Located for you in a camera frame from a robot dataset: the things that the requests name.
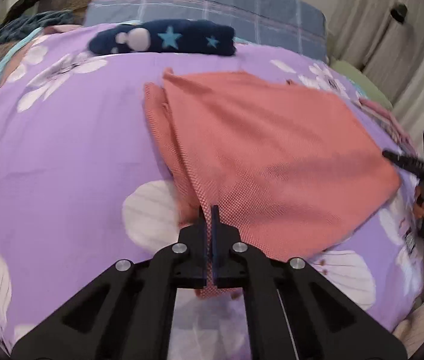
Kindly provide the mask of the folded pink garment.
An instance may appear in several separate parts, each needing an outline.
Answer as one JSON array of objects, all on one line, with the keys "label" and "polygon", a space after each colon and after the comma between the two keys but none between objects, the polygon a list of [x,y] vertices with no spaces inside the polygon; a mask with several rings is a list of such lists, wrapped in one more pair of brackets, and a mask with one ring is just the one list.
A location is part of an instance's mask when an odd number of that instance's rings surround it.
[{"label": "folded pink garment", "polygon": [[398,146],[403,149],[406,148],[410,152],[415,152],[415,146],[410,135],[401,127],[391,111],[388,111],[377,102],[362,97],[358,98],[357,105],[373,119]]}]

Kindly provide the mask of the teal fuzzy blanket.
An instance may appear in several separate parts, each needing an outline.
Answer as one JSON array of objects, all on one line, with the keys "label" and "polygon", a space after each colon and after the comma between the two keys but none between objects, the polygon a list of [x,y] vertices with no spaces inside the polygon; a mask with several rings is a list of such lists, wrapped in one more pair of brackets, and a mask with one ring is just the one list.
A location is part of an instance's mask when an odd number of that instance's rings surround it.
[{"label": "teal fuzzy blanket", "polygon": [[0,28],[0,45],[12,41],[21,41],[36,29],[53,25],[73,24],[74,14],[71,10],[52,10],[33,16],[20,16]]}]

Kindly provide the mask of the purple floral bed sheet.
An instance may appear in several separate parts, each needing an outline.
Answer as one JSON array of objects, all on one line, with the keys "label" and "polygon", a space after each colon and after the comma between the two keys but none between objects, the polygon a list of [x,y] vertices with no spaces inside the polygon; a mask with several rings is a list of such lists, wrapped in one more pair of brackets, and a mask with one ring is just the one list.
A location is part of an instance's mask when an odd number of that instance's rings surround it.
[{"label": "purple floral bed sheet", "polygon": [[[381,152],[396,144],[356,107],[358,94],[325,63],[240,44],[232,56],[94,55],[100,26],[43,35],[9,63],[0,87],[0,349],[20,338],[118,260],[148,260],[180,228],[173,176],[144,112],[144,86],[163,74],[247,72],[335,94]],[[415,180],[349,238],[305,259],[387,330],[424,287],[414,230]]]}]

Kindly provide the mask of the salmon long-sleeve bear shirt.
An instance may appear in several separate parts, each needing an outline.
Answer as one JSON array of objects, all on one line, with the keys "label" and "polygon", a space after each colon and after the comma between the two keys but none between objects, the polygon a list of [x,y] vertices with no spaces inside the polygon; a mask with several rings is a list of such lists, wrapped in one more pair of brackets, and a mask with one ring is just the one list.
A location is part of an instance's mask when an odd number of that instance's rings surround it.
[{"label": "salmon long-sleeve bear shirt", "polygon": [[400,178],[339,96],[247,72],[163,74],[144,112],[173,176],[179,222],[210,216],[268,257],[339,244]]}]

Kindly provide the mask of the black floor lamp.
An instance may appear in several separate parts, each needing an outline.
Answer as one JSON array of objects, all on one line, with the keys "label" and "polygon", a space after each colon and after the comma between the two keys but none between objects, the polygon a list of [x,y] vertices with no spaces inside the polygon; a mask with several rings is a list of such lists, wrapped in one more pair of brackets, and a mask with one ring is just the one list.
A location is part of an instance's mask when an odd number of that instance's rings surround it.
[{"label": "black floor lamp", "polygon": [[396,2],[391,9],[387,17],[385,26],[383,27],[377,41],[374,42],[367,55],[364,57],[363,63],[361,64],[360,70],[363,71],[367,64],[372,60],[372,57],[377,53],[378,48],[382,45],[387,33],[389,32],[391,25],[397,23],[403,25],[408,14],[407,6],[402,2]]}]

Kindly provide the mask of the beige curtain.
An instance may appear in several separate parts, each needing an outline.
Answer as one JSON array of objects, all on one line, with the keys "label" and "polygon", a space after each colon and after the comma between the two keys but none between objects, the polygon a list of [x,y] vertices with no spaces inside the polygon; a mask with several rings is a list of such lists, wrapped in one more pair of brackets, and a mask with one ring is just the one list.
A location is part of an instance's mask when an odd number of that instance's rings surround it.
[{"label": "beige curtain", "polygon": [[361,68],[396,2],[408,8],[405,23],[393,23],[362,71],[393,105],[416,142],[424,131],[424,0],[339,0],[328,21],[330,54]]}]

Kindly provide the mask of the navy star fleece garment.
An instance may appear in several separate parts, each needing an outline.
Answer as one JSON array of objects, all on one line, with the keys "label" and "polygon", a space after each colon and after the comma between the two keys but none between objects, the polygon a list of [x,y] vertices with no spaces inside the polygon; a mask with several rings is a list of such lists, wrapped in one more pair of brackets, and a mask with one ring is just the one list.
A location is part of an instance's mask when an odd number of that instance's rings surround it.
[{"label": "navy star fleece garment", "polygon": [[182,53],[232,56],[235,30],[209,20],[156,19],[142,24],[118,24],[92,38],[94,55]]}]

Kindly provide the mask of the blue plaid pillow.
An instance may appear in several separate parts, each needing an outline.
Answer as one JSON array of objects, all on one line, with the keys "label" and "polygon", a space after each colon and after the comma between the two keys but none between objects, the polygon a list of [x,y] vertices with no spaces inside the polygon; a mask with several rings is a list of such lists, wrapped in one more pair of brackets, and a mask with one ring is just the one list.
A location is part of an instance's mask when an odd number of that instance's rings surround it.
[{"label": "blue plaid pillow", "polygon": [[84,24],[210,20],[251,43],[326,60],[326,18],[301,0],[92,0]]}]

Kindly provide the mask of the green pillow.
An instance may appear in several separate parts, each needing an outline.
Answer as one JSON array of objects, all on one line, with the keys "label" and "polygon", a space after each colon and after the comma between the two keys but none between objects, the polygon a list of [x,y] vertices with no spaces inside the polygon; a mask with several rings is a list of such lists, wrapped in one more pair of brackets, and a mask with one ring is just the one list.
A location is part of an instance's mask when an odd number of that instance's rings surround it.
[{"label": "green pillow", "polygon": [[388,111],[392,110],[393,105],[387,99],[387,97],[367,76],[365,76],[361,71],[356,69],[350,63],[342,60],[332,59],[330,62],[330,67],[339,74],[347,77],[351,83],[354,84],[354,86],[359,88],[359,92],[363,94],[364,97],[377,102]]}]

